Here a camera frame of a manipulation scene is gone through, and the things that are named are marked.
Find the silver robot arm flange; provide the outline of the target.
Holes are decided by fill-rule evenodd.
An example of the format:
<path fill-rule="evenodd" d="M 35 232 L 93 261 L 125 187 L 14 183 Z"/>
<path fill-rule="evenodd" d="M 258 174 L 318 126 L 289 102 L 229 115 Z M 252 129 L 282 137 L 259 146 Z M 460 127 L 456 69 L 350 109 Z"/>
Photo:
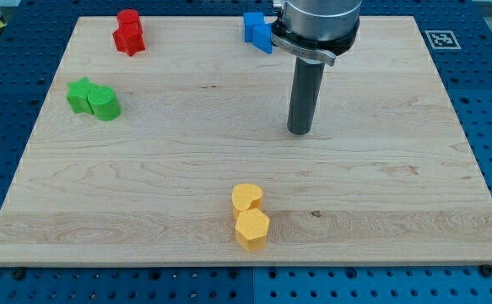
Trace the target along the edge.
<path fill-rule="evenodd" d="M 332 66 L 354 44 L 361 0 L 279 0 L 271 42 L 302 59 Z"/>

